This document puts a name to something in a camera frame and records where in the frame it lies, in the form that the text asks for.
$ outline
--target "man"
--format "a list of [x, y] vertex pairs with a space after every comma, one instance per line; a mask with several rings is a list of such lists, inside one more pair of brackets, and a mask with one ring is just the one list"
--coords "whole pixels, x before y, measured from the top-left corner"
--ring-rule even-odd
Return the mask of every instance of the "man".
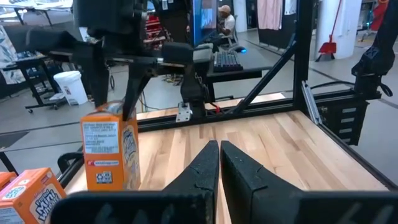
[[231, 8], [227, 5], [218, 8], [220, 17], [224, 19], [224, 26], [217, 24], [219, 35], [211, 42], [213, 43], [213, 53], [218, 51], [218, 47], [228, 44], [228, 38], [232, 37], [235, 29], [235, 18], [231, 15]]

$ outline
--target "red broom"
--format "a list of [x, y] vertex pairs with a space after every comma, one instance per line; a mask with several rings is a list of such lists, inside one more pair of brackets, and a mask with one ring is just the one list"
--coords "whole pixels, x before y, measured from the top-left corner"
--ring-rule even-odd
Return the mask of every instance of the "red broom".
[[336, 42], [333, 42], [333, 33], [335, 32], [336, 21], [337, 21], [337, 17], [338, 17], [338, 11], [340, 10], [340, 5], [341, 5], [341, 0], [338, 3], [335, 23], [333, 24], [333, 29], [331, 30], [331, 34], [329, 35], [329, 42], [322, 44], [321, 48], [319, 49], [319, 53], [321, 53], [321, 54], [316, 59], [316, 62], [319, 62], [319, 60], [321, 59], [321, 56], [325, 55], [325, 54], [330, 54], [331, 59], [332, 60], [335, 59], [335, 56], [333, 54], [336, 53], [337, 46], [336, 46]]

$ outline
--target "cardboard box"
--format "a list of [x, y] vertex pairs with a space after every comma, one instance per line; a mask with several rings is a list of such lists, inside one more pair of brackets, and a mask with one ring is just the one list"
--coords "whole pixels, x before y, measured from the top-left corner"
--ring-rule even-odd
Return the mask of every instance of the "cardboard box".
[[48, 223], [65, 196], [50, 168], [25, 170], [0, 192], [0, 223]]
[[88, 190], [136, 190], [140, 180], [136, 112], [122, 119], [122, 101], [80, 120]]
[[17, 175], [14, 172], [0, 172], [0, 190], [7, 187], [16, 177]]

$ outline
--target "orange cereal box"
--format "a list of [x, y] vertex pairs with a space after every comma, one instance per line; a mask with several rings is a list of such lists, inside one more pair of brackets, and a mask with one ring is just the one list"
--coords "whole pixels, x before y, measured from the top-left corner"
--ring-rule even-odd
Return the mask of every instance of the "orange cereal box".
[[0, 190], [7, 187], [16, 177], [17, 175], [14, 172], [0, 172]]
[[0, 192], [0, 223], [48, 223], [65, 196], [50, 168], [25, 170]]
[[140, 184], [136, 112], [122, 118], [122, 101], [80, 120], [88, 190], [136, 190]]

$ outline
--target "white wall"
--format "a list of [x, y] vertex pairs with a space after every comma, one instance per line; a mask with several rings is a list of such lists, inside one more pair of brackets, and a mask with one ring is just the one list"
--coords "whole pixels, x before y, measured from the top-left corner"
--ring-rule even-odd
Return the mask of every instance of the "white wall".
[[248, 22], [246, 16], [246, 0], [233, 0], [234, 13], [238, 15], [235, 21], [236, 32], [245, 32], [248, 30]]
[[[333, 42], [337, 43], [335, 57], [337, 59], [352, 56], [356, 42], [359, 13], [362, 0], [342, 0], [337, 17]], [[315, 57], [319, 56], [319, 49], [323, 43], [329, 42], [329, 35], [335, 22], [339, 0], [320, 1], [317, 27], [317, 44]]]

